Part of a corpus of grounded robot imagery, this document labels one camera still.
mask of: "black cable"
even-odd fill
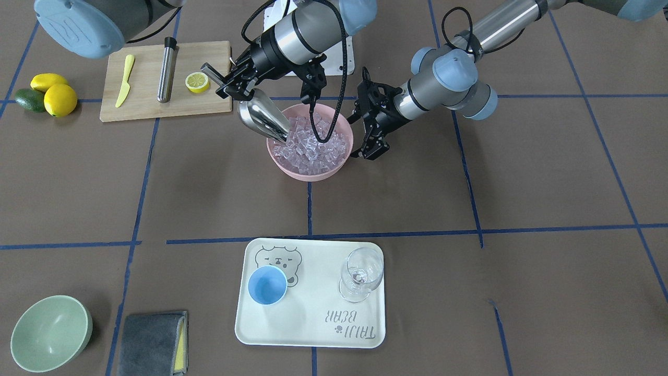
[[[152,37],[153,35],[156,35],[157,33],[160,33],[162,30],[164,30],[165,27],[167,27],[167,25],[169,25],[170,22],[172,22],[172,20],[174,19],[174,17],[176,17],[176,15],[178,14],[178,12],[181,11],[181,8],[182,8],[182,7],[178,7],[178,8],[176,8],[176,11],[174,12],[174,14],[172,14],[172,16],[169,17],[169,19],[167,20],[167,22],[165,22],[165,24],[164,24],[163,26],[160,26],[160,29],[157,29],[156,31],[152,32],[151,34],[148,34],[148,35],[145,36],[145,37],[141,37],[141,38],[137,38],[137,39],[129,40],[129,41],[127,41],[126,43],[137,43],[138,41],[147,40],[148,38]]]
[[[441,32],[443,33],[443,38],[445,38],[445,40],[446,40],[446,45],[447,45],[448,47],[452,48],[453,50],[456,49],[456,48],[458,48],[457,46],[455,46],[454,44],[452,44],[452,42],[450,41],[450,39],[448,39],[448,36],[446,35],[446,18],[448,18],[448,16],[451,15],[451,14],[452,14],[453,12],[455,12],[455,11],[463,11],[463,12],[466,14],[466,18],[468,19],[468,40],[467,40],[467,42],[466,42],[466,49],[465,49],[464,51],[465,51],[467,54],[470,54],[470,55],[474,55],[474,56],[475,56],[475,53],[474,53],[474,52],[469,52],[469,51],[468,51],[468,49],[471,47],[471,41],[473,40],[473,19],[471,18],[471,13],[469,13],[469,11],[468,11],[466,8],[464,8],[464,7],[454,7],[454,8],[452,8],[451,10],[449,10],[449,11],[443,16],[443,19],[441,20]],[[524,33],[524,29],[520,30],[520,32],[517,33],[517,35],[515,35],[515,37],[514,37],[511,41],[509,41],[508,43],[506,43],[506,44],[504,44],[504,45],[502,45],[502,46],[500,46],[500,47],[494,48],[494,49],[492,49],[492,50],[485,51],[485,54],[491,54],[492,52],[497,52],[498,50],[502,50],[502,49],[508,47],[508,46],[509,46],[510,44],[512,44],[514,41],[516,41],[517,39],[519,39],[520,36],[522,35],[522,33]]]
[[[446,19],[448,18],[449,15],[451,15],[455,11],[463,11],[464,14],[466,14],[466,18],[468,20],[468,40],[466,41],[466,49],[464,50],[467,54],[474,55],[474,52],[469,52],[469,48],[471,47],[471,41],[473,40],[473,19],[471,18],[471,13],[466,10],[464,7],[454,7],[451,10],[449,10],[444,16],[443,19],[441,20],[441,32],[443,33],[443,38],[446,40],[446,45],[453,50],[458,49],[456,45],[452,44],[450,39],[448,39],[448,35],[446,34]]]
[[[285,2],[285,10],[283,11],[283,17],[288,15],[288,11],[290,10],[290,3],[292,3],[292,0],[287,0]]]
[[[244,23],[244,26],[241,28],[241,37],[244,38],[244,40],[248,44],[253,44],[253,41],[246,36],[246,30],[248,29],[248,27],[251,25],[251,23],[257,17],[258,14],[262,13],[262,11],[264,11],[266,8],[269,8],[269,5],[272,5],[276,1],[277,0],[268,0],[266,3],[262,4],[255,12],[253,12],[250,18],[248,18],[248,20],[246,21],[246,23]]]
[[[318,140],[319,143],[324,144],[329,142],[329,139],[332,137],[332,133],[334,133],[334,128],[336,127],[336,120],[339,118],[339,113],[341,112],[341,106],[343,105],[343,95],[345,94],[345,85],[348,79],[348,47],[346,46],[345,43],[345,36],[346,36],[345,25],[343,24],[343,19],[341,18],[339,10],[336,9],[336,7],[327,0],[313,0],[313,1],[328,6],[336,15],[337,21],[339,22],[339,27],[341,28],[341,47],[343,50],[343,67],[342,67],[343,73],[341,75],[341,90],[339,91],[339,100],[336,103],[336,109],[334,110],[334,118],[332,118],[332,123],[329,125],[329,132],[327,132],[327,136],[325,138],[320,138],[320,134],[318,133],[318,130],[315,128],[315,124],[313,123],[313,110],[315,109],[315,99],[311,101],[309,107],[311,128],[313,129],[313,134],[315,135],[315,139]]]
[[[517,39],[519,39],[519,38],[520,38],[520,35],[522,35],[522,33],[524,33],[524,29],[520,30],[520,32],[517,33],[517,35],[515,35],[515,37],[512,38],[512,40],[509,41],[508,43],[502,45],[501,47],[497,47],[497,48],[494,48],[494,49],[492,49],[492,50],[485,51],[485,54],[491,54],[492,52],[497,52],[498,50],[501,50],[502,48],[506,48],[506,47],[508,47],[512,42],[514,42],[514,41],[516,41]]]
[[[276,1],[278,1],[278,0],[268,0],[267,2],[262,4],[255,12],[253,12],[253,14],[248,18],[248,20],[246,21],[244,26],[241,28],[241,37],[246,42],[248,42],[248,44],[253,44],[253,41],[250,40],[246,36],[246,30],[248,29],[249,25],[253,22],[253,20],[260,13],[262,13],[262,11],[264,11],[266,8],[269,7],[269,5],[272,5]],[[334,5],[332,5],[332,3],[330,3],[327,0],[313,0],[313,1],[316,2],[316,3],[320,3],[320,4],[323,4],[323,5],[327,6],[336,15],[337,21],[339,22],[339,28],[341,29],[341,47],[342,47],[342,50],[343,50],[343,67],[342,67],[343,72],[342,72],[342,75],[341,75],[341,90],[339,91],[339,98],[338,98],[338,101],[337,101],[336,109],[334,111],[334,118],[332,119],[332,123],[329,126],[329,132],[327,132],[327,136],[325,138],[320,138],[320,134],[318,133],[317,129],[315,128],[315,124],[314,124],[314,121],[313,121],[313,111],[315,109],[316,100],[313,99],[311,101],[311,103],[309,104],[309,106],[310,106],[309,107],[309,117],[311,119],[311,128],[313,129],[313,134],[315,135],[315,139],[318,140],[319,143],[324,144],[324,143],[329,142],[329,139],[331,138],[332,133],[334,133],[334,128],[336,127],[336,120],[339,117],[339,113],[341,112],[341,106],[343,105],[343,96],[345,95],[345,87],[346,87],[346,83],[347,83],[347,79],[348,79],[348,48],[347,48],[347,45],[345,43],[345,38],[346,38],[345,25],[343,24],[343,18],[341,18],[341,14],[340,14],[339,10]],[[286,9],[283,13],[284,14],[283,17],[287,15],[287,10],[289,9],[289,6],[290,6],[290,1],[288,1],[287,7],[286,7]]]

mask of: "pink bowl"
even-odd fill
[[[326,106],[324,104],[316,104],[315,105],[315,112],[318,112],[324,119],[331,119],[334,117],[334,108]],[[309,105],[308,104],[296,104],[294,106],[290,106],[286,109],[283,110],[283,114],[287,118],[296,118],[298,116],[304,116],[305,118],[309,117]],[[288,176],[293,177],[297,180],[301,181],[320,181],[324,180],[334,174],[338,170],[343,167],[345,162],[348,160],[350,153],[353,151],[353,129],[350,127],[350,124],[348,121],[343,117],[342,114],[339,114],[339,118],[337,119],[336,126],[335,126],[335,131],[338,132],[340,135],[345,137],[345,142],[348,144],[347,150],[346,150],[346,155],[347,157],[335,168],[327,171],[326,173],[321,173],[318,175],[302,175],[298,173],[294,173],[285,167],[281,166],[279,162],[276,160],[276,157],[274,156],[274,153],[272,153],[272,149],[275,145],[278,145],[278,143],[274,140],[267,139],[267,151],[269,152],[269,156],[271,159],[276,163],[276,166],[278,166],[281,171],[286,173]]]

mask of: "white tray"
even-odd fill
[[[341,265],[357,248],[373,243],[259,238],[246,247],[234,333],[246,345],[372,349],[385,339],[385,280],[361,303],[339,294]],[[263,306],[248,293],[259,266],[280,258],[288,291]]]

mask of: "blue tape line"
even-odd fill
[[[90,243],[46,243],[46,244],[12,244],[0,246],[0,250],[47,250],[54,248],[95,248],[95,247],[122,247],[140,244],[133,242],[90,242]]]
[[[176,39],[176,36],[178,35],[178,24],[181,22],[181,12],[183,12],[183,9],[181,9],[178,14],[176,15],[175,23],[174,23],[174,33],[172,34],[172,37]]]
[[[668,223],[647,223],[640,225],[640,228],[668,228]]]
[[[298,96],[272,96],[271,100],[301,100]],[[338,100],[338,96],[322,96],[320,100]],[[344,96],[343,100],[357,100],[356,96]]]
[[[434,17],[434,6],[432,5],[432,0],[427,0],[429,4],[429,15],[432,17],[432,27],[434,27],[434,37],[436,37],[436,47],[441,48],[441,38],[438,35],[438,28],[436,27],[436,18]]]
[[[415,231],[415,232],[378,232],[378,233],[328,233],[320,235],[293,235],[293,236],[253,236],[249,238],[207,238],[207,239],[174,239],[167,240],[166,244],[206,244],[206,243],[239,243],[249,242],[257,238],[271,239],[304,239],[304,240],[326,240],[326,239],[350,239],[350,238],[402,238],[409,236],[450,236],[450,235],[476,235],[474,229],[452,230],[452,231]]]
[[[457,144],[460,147],[462,154],[462,165],[464,166],[464,176],[466,177],[466,185],[468,185],[468,195],[471,199],[471,210],[473,210],[473,218],[476,220],[476,230],[478,231],[478,239],[480,240],[480,247],[484,248],[485,243],[482,239],[482,230],[480,229],[480,218],[478,217],[478,208],[476,207],[476,196],[473,194],[473,185],[471,185],[471,176],[468,173],[468,165],[466,164],[466,154],[464,154],[464,145],[462,144],[462,135],[459,130],[459,122],[457,121],[457,114],[452,113],[452,122],[455,124],[455,133],[457,134]]]
[[[508,370],[508,376],[512,376],[510,353],[508,352],[508,343],[506,343],[506,333],[503,330],[503,322],[501,321],[501,315],[499,315],[499,310],[496,306],[496,303],[493,300],[488,300],[488,302],[494,307],[494,316],[496,316],[496,326],[499,329],[499,337],[501,337],[501,346],[503,347],[503,356],[506,359],[506,369]]]
[[[567,232],[602,231],[611,229],[635,229],[635,225],[567,226],[567,227],[520,227],[506,229],[483,229],[482,233],[526,233],[526,232]]]
[[[16,85],[16,80],[19,78],[19,73],[21,73],[21,68],[23,68],[23,63],[25,62],[26,56],[28,56],[28,51],[30,50],[30,46],[33,44],[33,40],[35,39],[35,34],[37,33],[37,26],[39,26],[39,21],[35,21],[35,27],[33,27],[33,32],[30,33],[30,38],[28,38],[28,43],[25,45],[25,50],[23,50],[23,55],[21,55],[21,60],[19,60],[19,66],[16,67],[16,71],[14,72],[14,77],[11,79],[11,84],[9,85],[9,89],[7,90],[7,95],[5,95],[5,101],[9,100],[9,97],[11,96],[11,92],[14,90],[14,85]],[[2,107],[0,107],[0,118],[2,118],[2,115],[5,113],[5,108],[7,107],[7,102],[2,104]]]
[[[79,103],[102,103],[102,98],[79,99],[78,102]],[[13,99],[12,100],[0,100],[0,103],[11,104],[11,103],[16,103],[16,101],[13,100]]]
[[[668,94],[586,94],[587,98],[666,98]]]
[[[503,94],[499,98],[582,98],[582,94]]]
[[[311,374],[318,376],[318,348],[311,347]]]
[[[663,297],[668,302],[668,290],[666,289],[665,283],[663,283],[663,279],[661,277],[661,273],[659,272],[659,268],[657,267],[656,261],[654,261],[654,256],[652,256],[652,251],[649,250],[649,246],[647,245],[647,241],[645,240],[645,235],[643,234],[643,230],[641,230],[640,226],[637,228],[638,235],[640,236],[640,241],[643,243],[643,247],[645,248],[645,253],[647,254],[647,259],[649,259],[649,264],[652,265],[652,270],[654,270],[654,275],[657,277],[657,280],[659,281],[659,286],[661,287],[661,291],[663,292]]]
[[[118,341],[118,330],[121,326],[121,318],[123,317],[123,309],[125,308],[125,298],[128,293],[128,283],[130,282],[130,264],[132,264],[132,259],[134,258],[134,248],[135,245],[130,246],[130,251],[128,252],[128,263],[126,264],[126,272],[123,281],[123,297],[121,298],[121,304],[118,305],[118,311],[116,313],[116,322],[114,324],[114,335],[112,337],[112,346],[109,349],[109,360],[107,361],[107,371],[105,376],[111,376],[112,366],[114,365],[114,355],[116,354],[116,343]]]
[[[309,220],[309,235],[313,235],[313,200],[311,195],[311,182],[307,184],[307,193],[308,193],[308,220]]]
[[[148,185],[148,175],[151,172],[151,156],[153,154],[153,147],[156,144],[156,134],[158,133],[158,126],[160,124],[160,118],[156,119],[155,124],[153,125],[153,135],[151,136],[151,144],[148,149],[148,158],[146,159],[146,169],[144,170],[144,182],[142,183],[142,192],[139,196],[139,204],[137,205],[137,218],[134,222],[134,229],[132,231],[132,242],[130,246],[130,251],[128,252],[128,262],[126,264],[125,278],[123,282],[123,297],[121,298],[121,304],[118,305],[118,312],[116,313],[116,323],[114,325],[114,335],[112,337],[112,345],[109,350],[109,360],[107,361],[107,371],[106,376],[111,376],[112,366],[114,365],[114,355],[116,354],[116,344],[118,342],[118,331],[120,330],[121,319],[123,317],[123,309],[125,308],[125,299],[128,293],[128,284],[130,283],[130,265],[132,265],[132,260],[134,258],[134,249],[135,242],[137,240],[137,233],[139,232],[139,223],[142,220],[142,209],[144,206],[144,197],[146,196],[146,186]]]
[[[554,26],[554,30],[556,30],[556,35],[559,38],[559,42],[561,43],[562,48],[564,49],[564,53],[566,54],[566,58],[568,59],[568,63],[570,64],[570,68],[573,70],[573,75],[575,76],[575,80],[578,83],[578,86],[580,87],[580,91],[582,92],[582,95],[584,97],[584,102],[587,104],[587,110],[589,111],[589,116],[591,116],[591,120],[594,122],[594,127],[596,128],[596,133],[599,136],[599,140],[601,141],[601,145],[603,146],[603,150],[605,151],[605,155],[608,157],[608,162],[610,163],[610,167],[613,170],[613,173],[615,175],[615,179],[617,180],[617,184],[619,185],[619,189],[621,190],[622,196],[624,197],[624,201],[627,204],[627,208],[629,209],[629,213],[631,214],[631,218],[633,218],[633,223],[635,224],[636,230],[638,231],[638,236],[640,236],[640,240],[643,243],[643,247],[645,248],[645,253],[647,254],[647,258],[649,259],[649,263],[652,265],[652,269],[654,269],[654,275],[657,277],[657,281],[659,282],[659,286],[661,287],[661,291],[663,292],[663,297],[668,302],[668,290],[666,289],[666,285],[663,282],[663,278],[661,277],[661,273],[659,273],[659,269],[657,268],[656,263],[654,262],[654,257],[652,256],[652,252],[649,249],[649,246],[647,245],[647,242],[645,241],[645,236],[643,235],[643,230],[641,229],[640,224],[638,223],[638,218],[635,215],[635,212],[633,211],[633,206],[631,206],[631,200],[629,200],[629,196],[627,195],[626,189],[624,188],[624,185],[622,184],[622,179],[619,176],[619,172],[617,172],[617,167],[615,166],[615,162],[613,161],[613,156],[610,154],[610,150],[608,149],[608,145],[605,143],[605,139],[603,138],[603,133],[601,132],[601,128],[599,127],[599,122],[596,120],[596,116],[594,115],[594,110],[591,108],[591,104],[589,103],[589,99],[587,98],[587,95],[585,94],[585,88],[582,86],[582,82],[580,81],[580,76],[578,76],[578,72],[575,70],[575,65],[573,64],[573,60],[570,58],[570,54],[568,52],[568,49],[566,48],[566,44],[564,43],[564,39],[561,36],[561,32],[559,32],[559,27],[556,24],[556,21],[554,20],[554,16],[552,15],[552,12],[548,12],[550,15],[550,19],[552,20],[552,24]]]

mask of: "blue cup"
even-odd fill
[[[257,268],[248,280],[248,293],[264,305],[277,303],[288,290],[288,280],[281,269],[273,265]]]

